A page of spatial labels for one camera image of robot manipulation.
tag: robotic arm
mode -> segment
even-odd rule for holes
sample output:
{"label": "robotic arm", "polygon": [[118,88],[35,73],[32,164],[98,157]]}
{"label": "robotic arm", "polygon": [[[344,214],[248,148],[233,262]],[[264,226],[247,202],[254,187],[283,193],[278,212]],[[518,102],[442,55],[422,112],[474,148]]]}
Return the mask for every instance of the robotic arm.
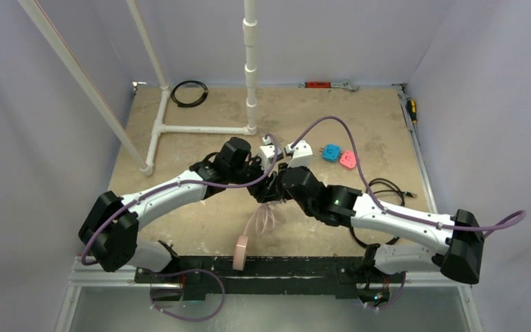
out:
{"label": "robotic arm", "polygon": [[[95,231],[113,214],[124,208],[124,202],[135,205],[120,213],[94,240],[91,254],[102,268],[113,272],[123,265],[164,272],[178,261],[176,252],[166,243],[138,239],[138,232],[158,217],[180,206],[208,199],[225,190],[204,184],[185,184],[185,180],[244,184],[264,175],[272,163],[284,157],[279,147],[264,139],[264,146],[252,157],[251,146],[240,138],[231,138],[218,153],[209,154],[180,176],[142,192],[117,197],[113,192],[99,196],[79,231],[79,238],[88,243]],[[262,181],[248,187],[259,202],[295,200],[307,216],[330,226],[353,226],[379,230],[415,244],[387,246],[371,245],[366,249],[361,269],[380,277],[402,271],[439,270],[446,277],[466,284],[479,281],[484,238],[481,232],[463,232],[432,227],[391,214],[386,214],[361,190],[342,185],[324,185],[308,169],[312,149],[305,141],[284,149],[292,156],[289,163],[280,163]],[[156,192],[159,187],[176,183],[174,187]],[[470,212],[459,210],[455,216],[427,214],[409,208],[384,203],[394,212],[436,222],[438,225],[478,226]]]}

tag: screwdriver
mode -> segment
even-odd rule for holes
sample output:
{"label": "screwdriver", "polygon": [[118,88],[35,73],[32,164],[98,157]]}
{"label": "screwdriver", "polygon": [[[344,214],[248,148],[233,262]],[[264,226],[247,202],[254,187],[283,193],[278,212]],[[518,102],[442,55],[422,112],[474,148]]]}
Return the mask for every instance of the screwdriver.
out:
{"label": "screwdriver", "polygon": [[412,121],[412,127],[414,127],[414,131],[418,132],[418,129],[416,128],[416,103],[412,99],[408,99],[406,102],[406,110],[408,111],[408,115],[410,115],[410,120]]}

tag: blue plug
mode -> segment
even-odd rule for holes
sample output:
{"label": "blue plug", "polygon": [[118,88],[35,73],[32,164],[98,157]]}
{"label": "blue plug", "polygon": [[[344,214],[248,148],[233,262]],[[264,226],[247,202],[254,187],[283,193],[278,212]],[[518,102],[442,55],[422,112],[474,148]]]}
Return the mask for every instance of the blue plug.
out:
{"label": "blue plug", "polygon": [[334,163],[339,159],[341,148],[339,145],[327,144],[322,152],[322,158],[326,161]]}

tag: pvc pipe frame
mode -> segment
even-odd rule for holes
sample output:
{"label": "pvc pipe frame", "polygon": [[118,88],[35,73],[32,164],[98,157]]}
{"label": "pvc pipe frame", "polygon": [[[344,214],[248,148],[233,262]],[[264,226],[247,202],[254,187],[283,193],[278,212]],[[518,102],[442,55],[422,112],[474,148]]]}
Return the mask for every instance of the pvc pipe frame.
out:
{"label": "pvc pipe frame", "polygon": [[127,149],[131,157],[135,160],[140,171],[146,175],[150,175],[153,171],[152,166],[147,164],[140,156],[133,142],[127,135],[123,126],[115,117],[109,104],[102,97],[96,86],[86,74],[86,71],[80,66],[74,54],[68,47],[68,44],[62,38],[56,27],[52,24],[44,9],[40,6],[37,0],[17,0],[19,5],[26,11],[35,26],[39,29],[41,34],[46,38],[52,49],[56,52],[58,57],[62,60],[66,68],[70,71],[76,82],[80,85],[82,90],[86,93],[95,108],[106,123],[113,130],[113,133],[119,138],[121,144]]}
{"label": "pvc pipe frame", "polygon": [[247,105],[248,125],[245,127],[199,127],[199,126],[169,126],[164,124],[164,115],[166,114],[166,106],[170,97],[170,90],[167,81],[160,67],[158,56],[156,55],[153,45],[145,28],[143,18],[137,7],[136,0],[127,0],[129,11],[136,23],[139,34],[145,46],[145,50],[149,56],[149,60],[153,66],[158,81],[161,84],[162,96],[160,99],[160,106],[158,108],[158,115],[153,122],[153,129],[151,130],[151,140],[147,150],[147,157],[145,160],[149,170],[144,172],[145,175],[151,175],[153,171],[153,160],[156,155],[156,148],[158,140],[162,133],[225,133],[236,135],[255,135],[257,132],[257,125],[255,114],[257,112],[257,99],[255,96],[255,88],[257,85],[257,68],[255,66],[255,32],[257,20],[255,19],[255,0],[244,0],[245,19],[243,20],[243,39],[245,42],[245,83],[248,89],[248,97],[245,101]]}

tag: yellow and black screwdriver handle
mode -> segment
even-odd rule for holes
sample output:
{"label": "yellow and black screwdriver handle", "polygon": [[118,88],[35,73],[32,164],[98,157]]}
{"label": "yellow and black screwdriver handle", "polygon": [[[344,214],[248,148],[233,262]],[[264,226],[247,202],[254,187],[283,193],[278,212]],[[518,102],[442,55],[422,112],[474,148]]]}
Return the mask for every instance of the yellow and black screwdriver handle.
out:
{"label": "yellow and black screwdriver handle", "polygon": [[416,103],[414,100],[410,99],[406,102],[406,110],[408,111],[408,114],[410,115],[410,120],[412,120],[412,123],[416,124]]}

